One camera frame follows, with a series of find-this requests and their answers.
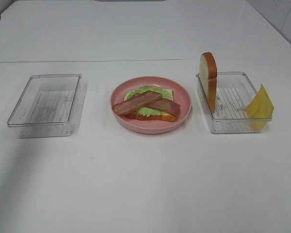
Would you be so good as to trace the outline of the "curved bacon strip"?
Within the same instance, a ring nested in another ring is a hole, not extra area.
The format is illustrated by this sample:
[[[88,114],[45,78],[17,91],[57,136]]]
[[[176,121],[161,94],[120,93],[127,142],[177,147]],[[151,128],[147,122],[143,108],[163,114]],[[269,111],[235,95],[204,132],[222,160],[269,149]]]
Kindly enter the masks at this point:
[[[116,115],[128,115],[136,112],[142,107],[154,103],[162,98],[162,94],[154,91],[146,91],[144,93],[135,95],[121,103],[112,106],[112,110]]]

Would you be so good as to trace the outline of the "green lettuce leaf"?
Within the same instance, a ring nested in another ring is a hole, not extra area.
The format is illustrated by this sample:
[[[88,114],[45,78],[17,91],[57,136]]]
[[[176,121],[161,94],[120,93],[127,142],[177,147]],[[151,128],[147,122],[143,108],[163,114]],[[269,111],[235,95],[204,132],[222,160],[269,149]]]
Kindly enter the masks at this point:
[[[127,100],[132,98],[134,95],[136,94],[141,94],[144,93],[146,91],[154,91],[154,92],[158,92],[162,94],[162,97],[168,100],[174,100],[174,95],[173,95],[173,90],[172,89],[163,89],[160,87],[153,87],[153,86],[149,86],[149,85],[144,85],[141,86],[139,89],[137,90],[132,90],[129,91],[125,94],[123,100]],[[141,109],[139,109],[136,113],[138,113],[141,116],[144,117],[150,117],[150,116],[169,116],[170,114],[161,110],[156,110],[156,109],[152,109],[149,107],[142,107]]]

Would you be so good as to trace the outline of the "bread slice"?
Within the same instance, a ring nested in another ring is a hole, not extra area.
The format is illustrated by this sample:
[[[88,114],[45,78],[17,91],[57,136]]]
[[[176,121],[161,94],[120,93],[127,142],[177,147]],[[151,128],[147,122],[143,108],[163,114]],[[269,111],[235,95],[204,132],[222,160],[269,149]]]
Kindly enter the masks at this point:
[[[136,120],[162,120],[162,121],[167,121],[167,122],[175,122],[176,121],[176,117],[173,115],[163,115],[163,116],[150,116],[150,117],[145,117],[145,116],[141,116],[138,113],[130,113],[128,115],[125,116],[128,119],[136,119]]]
[[[199,79],[206,95],[210,110],[212,113],[214,113],[217,88],[217,66],[211,52],[205,52],[201,54]]]

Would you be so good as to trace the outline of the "yellow cheese slice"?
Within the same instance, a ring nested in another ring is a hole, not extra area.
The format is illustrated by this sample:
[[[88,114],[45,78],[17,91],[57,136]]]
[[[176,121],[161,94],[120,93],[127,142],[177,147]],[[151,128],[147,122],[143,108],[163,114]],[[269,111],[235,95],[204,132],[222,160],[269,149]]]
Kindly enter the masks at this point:
[[[261,84],[259,91],[246,107],[249,119],[252,119],[251,127],[254,132],[261,132],[266,124],[271,121],[274,105],[264,85]]]

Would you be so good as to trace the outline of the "pink round plate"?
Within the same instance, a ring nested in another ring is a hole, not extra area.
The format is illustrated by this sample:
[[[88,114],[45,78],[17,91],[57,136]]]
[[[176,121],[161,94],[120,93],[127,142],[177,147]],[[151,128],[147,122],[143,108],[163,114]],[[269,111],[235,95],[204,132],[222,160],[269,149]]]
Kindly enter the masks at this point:
[[[136,120],[116,115],[115,118],[120,124],[135,132],[157,134],[176,129],[188,118],[192,108],[192,101],[188,91],[177,82],[163,77],[143,76],[123,82],[112,92],[110,105],[120,103],[128,92],[137,90],[144,85],[173,90],[174,101],[180,105],[180,113],[176,121]]]

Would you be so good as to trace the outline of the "clear right plastic container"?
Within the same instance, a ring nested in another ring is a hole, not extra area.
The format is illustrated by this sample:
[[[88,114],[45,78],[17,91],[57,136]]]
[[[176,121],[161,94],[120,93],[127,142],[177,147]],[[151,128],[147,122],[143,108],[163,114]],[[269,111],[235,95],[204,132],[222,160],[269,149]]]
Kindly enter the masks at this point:
[[[244,72],[219,72],[217,76],[215,111],[210,110],[199,74],[197,92],[211,133],[259,133],[272,116],[248,114],[247,106],[257,90]]]

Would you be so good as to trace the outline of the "clear plastic container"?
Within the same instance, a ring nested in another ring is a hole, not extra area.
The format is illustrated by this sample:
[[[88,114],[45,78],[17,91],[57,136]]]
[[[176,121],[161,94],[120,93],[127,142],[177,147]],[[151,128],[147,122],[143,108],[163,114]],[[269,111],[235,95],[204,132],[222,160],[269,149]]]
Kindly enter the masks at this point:
[[[199,74],[197,92],[211,133],[259,133],[272,116],[248,114],[247,106],[257,90],[244,72],[219,72],[217,76],[215,111],[210,110]]]
[[[79,127],[85,94],[80,74],[33,75],[7,126],[19,138],[70,136]]]

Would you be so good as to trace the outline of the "clear left plastic container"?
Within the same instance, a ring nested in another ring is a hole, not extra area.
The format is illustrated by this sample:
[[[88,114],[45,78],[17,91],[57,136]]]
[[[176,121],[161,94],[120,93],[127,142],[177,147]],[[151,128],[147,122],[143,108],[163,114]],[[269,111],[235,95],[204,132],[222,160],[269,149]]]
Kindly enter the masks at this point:
[[[80,74],[33,75],[7,126],[19,138],[70,136],[79,127],[85,94]]]

